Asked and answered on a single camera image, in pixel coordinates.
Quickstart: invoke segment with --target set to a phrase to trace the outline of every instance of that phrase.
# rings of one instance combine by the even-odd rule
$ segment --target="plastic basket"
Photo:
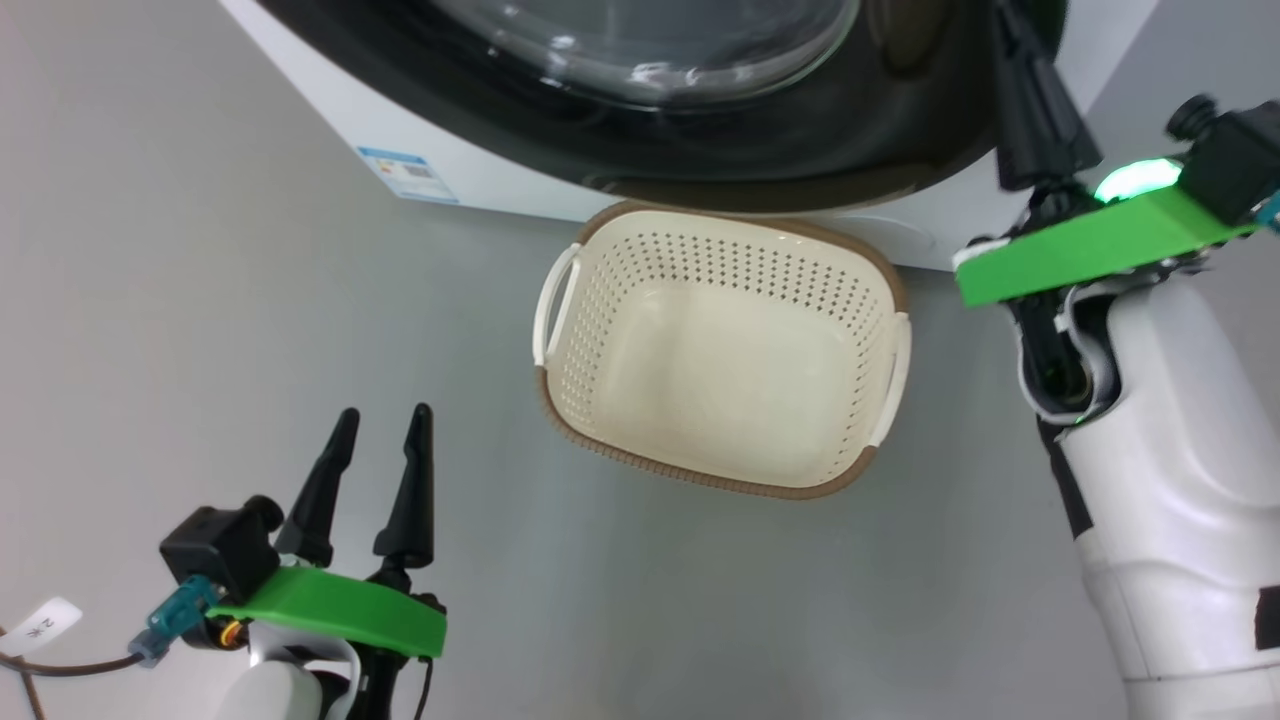
[[[879,252],[826,228],[625,204],[593,218],[547,277],[538,383],[552,421],[596,452],[819,497],[868,466],[893,421],[905,300]]]

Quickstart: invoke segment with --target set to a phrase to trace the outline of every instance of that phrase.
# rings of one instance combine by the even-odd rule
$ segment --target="white label tag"
[[[356,151],[396,195],[410,200],[458,204],[444,179],[417,155],[372,147],[356,147]]]
[[[9,628],[6,634],[0,635],[0,653],[17,657],[40,650],[83,616],[79,607],[55,597],[40,606],[40,610],[32,612],[20,625]]]

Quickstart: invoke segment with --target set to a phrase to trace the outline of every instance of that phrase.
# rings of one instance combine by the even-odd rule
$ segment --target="basket rim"
[[[792,219],[742,219],[731,218],[724,215],[717,215],[714,213],[700,213],[691,210],[682,210],[675,208],[663,208],[658,205],[648,205],[644,202],[626,201],[605,208],[586,224],[579,232],[577,243],[586,245],[596,232],[612,220],[616,220],[623,215],[643,211],[659,211],[659,213],[673,213],[685,215],[698,215],[704,218],[713,218],[717,220],[727,220],[733,223],[742,223],[746,225],[762,225],[776,231],[804,236],[819,242],[826,242],[842,247],[863,258],[867,258],[881,275],[884,282],[888,283],[890,293],[893,297],[893,311],[895,314],[906,314],[906,287],[902,284],[902,279],[899,277],[897,270],[893,264],[888,261],[884,255],[878,250],[872,247],[865,241],[840,233],[837,231],[824,228],[822,225],[805,222],[805,220],[792,220]],[[678,465],[671,465],[668,462],[660,462],[643,455],[636,455],[628,452],[620,447],[614,447],[609,443],[600,442],[595,438],[588,437],[586,434],[579,432],[559,414],[556,407],[556,402],[550,393],[550,382],[548,379],[548,373],[545,366],[536,368],[536,383],[538,393],[543,405],[543,411],[550,423],[575,445],[580,445],[598,455],[625,462],[627,465],[648,470],[659,475],[666,475],[668,478],[676,478],[680,480],[714,487],[719,489],[727,489],[732,492],[756,495],[763,497],[774,497],[781,500],[814,500],[818,497],[826,497],[835,492],[838,492],[849,487],[854,480],[856,480],[863,471],[870,465],[872,460],[876,457],[877,447],[873,445],[864,446],[861,452],[850,462],[850,465],[835,478],[826,480],[823,483],[808,487],[785,487],[785,486],[771,486],[764,483],[753,483],[748,480],[737,480],[733,478],[724,478],[721,475],[712,475],[709,473],[699,473],[696,470],[689,470]]]
[[[617,205],[611,205],[604,210],[596,213],[591,219],[586,220],[582,229],[577,233],[576,242],[579,245],[588,245],[596,233],[607,225],[608,223],[632,213],[672,213],[675,215],[696,215],[700,218],[712,218],[714,220],[724,220],[730,223],[740,223],[744,225],[760,225],[767,228],[773,228],[785,233],[799,234],[815,240],[818,242],[826,242],[827,245],[835,245],[844,250],[849,250],[856,255],[861,255],[870,260],[872,265],[879,270],[881,277],[888,283],[890,295],[893,297],[893,311],[906,313],[906,286],[902,284],[902,278],[897,274],[897,268],[888,261],[879,250],[876,250],[865,240],[854,237],[851,234],[845,234],[831,228],[822,227],[817,223],[799,219],[788,218],[735,218],[727,215],[717,215],[716,213],[700,213],[696,210],[682,210],[677,208],[664,208],[662,205],[648,205],[644,202],[636,202],[634,200],[627,200],[625,202],[618,202]]]

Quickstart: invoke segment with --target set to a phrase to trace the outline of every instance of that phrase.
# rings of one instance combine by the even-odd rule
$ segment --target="washing machine door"
[[[991,0],[259,0],[424,119],[582,186],[797,213],[993,145]],[[1065,0],[1019,0],[1050,46]]]

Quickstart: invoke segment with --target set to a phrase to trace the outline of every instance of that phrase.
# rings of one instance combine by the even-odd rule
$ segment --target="green plastic bracket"
[[[965,260],[965,305],[1004,302],[1103,278],[1225,242],[1257,225],[1224,225],[1178,186],[1138,195]]]
[[[403,593],[315,568],[280,568],[248,602],[211,607],[209,616],[265,620],[404,657],[439,657],[448,628],[444,615]]]

